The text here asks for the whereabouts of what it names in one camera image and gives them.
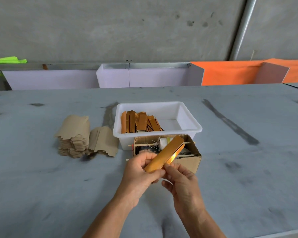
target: plastic tub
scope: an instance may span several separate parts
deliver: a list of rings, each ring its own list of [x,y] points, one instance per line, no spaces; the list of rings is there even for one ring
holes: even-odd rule
[[[155,116],[164,131],[122,134],[121,114],[130,110]],[[201,131],[202,126],[182,102],[121,103],[117,105],[113,135],[119,138],[123,150],[132,150],[128,145],[133,144],[135,137],[187,134],[193,139]]]

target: hand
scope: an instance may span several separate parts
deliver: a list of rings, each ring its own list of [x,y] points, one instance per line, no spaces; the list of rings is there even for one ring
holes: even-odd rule
[[[157,183],[166,171],[158,169],[147,173],[143,168],[150,163],[150,161],[157,156],[154,153],[141,152],[139,155],[128,160],[123,178],[115,193],[115,197],[119,199],[126,198],[130,202],[131,208],[135,207],[139,198],[147,190],[151,183]]]
[[[181,164],[165,164],[166,174],[162,186],[171,192],[174,198],[174,207],[181,220],[199,214],[205,210],[200,193],[198,179],[194,173]]]

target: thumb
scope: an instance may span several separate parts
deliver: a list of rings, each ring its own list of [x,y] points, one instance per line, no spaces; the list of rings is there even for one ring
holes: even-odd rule
[[[174,180],[178,180],[183,177],[183,174],[181,174],[177,169],[175,169],[170,164],[165,163],[165,170]]]
[[[164,176],[166,171],[164,169],[157,169],[151,173],[148,174],[148,180],[150,183],[154,182],[155,180],[160,179],[162,176]]]

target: concrete wall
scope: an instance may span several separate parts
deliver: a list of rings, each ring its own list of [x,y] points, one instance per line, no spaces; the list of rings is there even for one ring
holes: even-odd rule
[[[257,0],[238,60],[298,59],[298,0]]]
[[[245,0],[0,0],[0,57],[225,60]]]

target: orange fabric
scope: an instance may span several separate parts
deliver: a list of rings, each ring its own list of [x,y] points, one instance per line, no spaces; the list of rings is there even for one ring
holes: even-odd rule
[[[256,61],[203,61],[191,63],[204,68],[202,85],[230,85],[254,83],[262,62],[290,67],[284,83],[298,82],[298,60],[271,58]]]

